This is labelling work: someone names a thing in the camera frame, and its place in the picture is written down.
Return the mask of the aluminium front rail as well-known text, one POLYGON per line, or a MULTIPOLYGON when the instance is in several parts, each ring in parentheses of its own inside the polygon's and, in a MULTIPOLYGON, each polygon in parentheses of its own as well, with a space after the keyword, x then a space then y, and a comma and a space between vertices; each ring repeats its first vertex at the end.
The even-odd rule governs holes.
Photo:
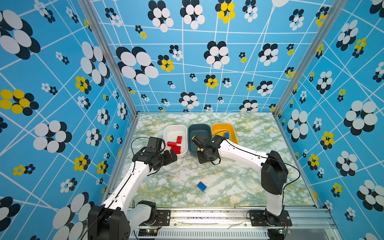
POLYGON ((247 212, 261 208, 158 208, 171 210, 169 226, 138 226, 128 240, 270 240, 268 229, 291 230, 285 240, 341 240, 330 211, 287 207, 291 227, 253 227, 247 212), (139 229, 157 229, 156 237, 139 237, 139 229))

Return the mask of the circuit board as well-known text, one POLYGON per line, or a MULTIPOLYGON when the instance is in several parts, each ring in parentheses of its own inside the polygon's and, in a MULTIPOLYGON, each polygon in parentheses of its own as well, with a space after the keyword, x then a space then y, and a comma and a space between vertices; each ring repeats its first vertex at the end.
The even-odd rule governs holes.
POLYGON ((156 237, 158 235, 157 229, 139 229, 139 237, 156 237))
POLYGON ((284 240, 286 236, 290 235, 291 233, 291 230, 268 229, 268 235, 270 240, 284 240))

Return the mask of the white plastic container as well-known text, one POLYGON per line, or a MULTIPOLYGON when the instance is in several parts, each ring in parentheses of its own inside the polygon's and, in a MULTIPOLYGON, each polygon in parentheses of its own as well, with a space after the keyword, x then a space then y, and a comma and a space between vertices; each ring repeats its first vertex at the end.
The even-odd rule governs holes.
POLYGON ((188 133, 187 127, 184 125, 170 125, 164 129, 164 140, 166 142, 166 150, 171 150, 167 146, 167 142, 177 142, 177 137, 182 136, 182 143, 178 144, 181 146, 181 154, 178 157, 184 157, 188 152, 188 133))

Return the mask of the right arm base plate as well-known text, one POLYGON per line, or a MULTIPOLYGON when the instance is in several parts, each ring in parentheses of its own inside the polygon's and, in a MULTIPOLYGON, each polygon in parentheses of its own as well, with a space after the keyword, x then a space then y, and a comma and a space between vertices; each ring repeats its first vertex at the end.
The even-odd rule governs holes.
POLYGON ((266 210, 251 210, 247 212, 247 218, 253 227, 291 227, 292 220, 288 211, 283 210, 279 216, 275 216, 266 210))

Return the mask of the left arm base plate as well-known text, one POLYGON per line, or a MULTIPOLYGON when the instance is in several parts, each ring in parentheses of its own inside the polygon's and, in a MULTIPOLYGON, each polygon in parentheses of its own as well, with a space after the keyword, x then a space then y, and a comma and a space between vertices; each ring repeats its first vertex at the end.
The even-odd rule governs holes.
POLYGON ((149 221, 148 223, 142 223, 140 226, 148 226, 148 227, 161 227, 161 226, 169 226, 171 220, 171 210, 157 210, 155 219, 153 221, 149 221))

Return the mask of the right circuit board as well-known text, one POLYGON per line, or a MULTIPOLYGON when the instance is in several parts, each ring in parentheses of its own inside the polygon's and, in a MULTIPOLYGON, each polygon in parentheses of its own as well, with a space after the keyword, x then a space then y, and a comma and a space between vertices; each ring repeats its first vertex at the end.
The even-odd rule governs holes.
POLYGON ((268 229, 268 235, 270 240, 284 240, 286 236, 290 235, 291 233, 291 230, 268 229))

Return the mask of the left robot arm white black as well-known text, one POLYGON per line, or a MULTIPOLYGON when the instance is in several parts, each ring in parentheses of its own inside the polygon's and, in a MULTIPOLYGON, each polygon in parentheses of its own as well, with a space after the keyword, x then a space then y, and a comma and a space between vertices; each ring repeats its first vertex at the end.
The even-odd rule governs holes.
POLYGON ((89 211, 84 238, 128 240, 140 224, 156 221, 156 203, 140 201, 132 210, 130 204, 146 177, 177 161, 175 152, 166 150, 166 146, 161 138, 148 138, 147 145, 133 155, 129 171, 113 193, 100 206, 93 206, 89 211))

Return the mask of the yellow plastic container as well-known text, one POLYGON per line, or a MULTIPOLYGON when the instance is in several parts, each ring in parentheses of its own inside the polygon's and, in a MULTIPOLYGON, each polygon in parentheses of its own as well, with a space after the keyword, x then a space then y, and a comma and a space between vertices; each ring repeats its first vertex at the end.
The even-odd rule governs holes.
POLYGON ((233 125, 229 123, 213 124, 211 127, 211 131, 213 136, 222 136, 222 137, 224 137, 225 133, 230 133, 230 138, 227 140, 235 144, 238 144, 238 138, 236 135, 235 128, 233 125))

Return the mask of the red lego brick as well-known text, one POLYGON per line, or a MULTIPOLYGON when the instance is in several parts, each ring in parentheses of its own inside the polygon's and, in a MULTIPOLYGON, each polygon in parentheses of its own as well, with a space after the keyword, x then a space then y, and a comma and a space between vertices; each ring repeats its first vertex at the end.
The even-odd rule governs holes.
POLYGON ((167 142, 167 146, 172 148, 172 147, 177 147, 178 144, 176 142, 167 142))
POLYGON ((182 139, 183 139, 182 136, 178 136, 177 137, 177 144, 181 144, 182 143, 182 139))
POLYGON ((171 150, 173 150, 176 155, 180 155, 181 154, 181 146, 172 146, 171 150))

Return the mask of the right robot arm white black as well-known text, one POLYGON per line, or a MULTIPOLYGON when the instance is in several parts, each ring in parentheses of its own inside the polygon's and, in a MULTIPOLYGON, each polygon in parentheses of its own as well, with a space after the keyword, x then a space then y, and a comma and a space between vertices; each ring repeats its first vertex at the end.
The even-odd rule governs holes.
POLYGON ((270 226, 276 226, 282 221, 284 187, 289 171, 279 153, 254 151, 237 145, 222 136, 209 138, 198 134, 192 137, 192 143, 198 148, 197 155, 200 164, 228 158, 260 173, 261 186, 267 196, 264 221, 270 226))

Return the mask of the left circuit board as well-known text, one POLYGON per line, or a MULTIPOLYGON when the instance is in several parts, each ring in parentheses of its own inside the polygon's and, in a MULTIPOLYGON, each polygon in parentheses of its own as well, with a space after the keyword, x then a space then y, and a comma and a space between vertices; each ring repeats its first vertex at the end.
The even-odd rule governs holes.
POLYGON ((158 235, 157 229, 139 229, 139 237, 156 237, 158 235))

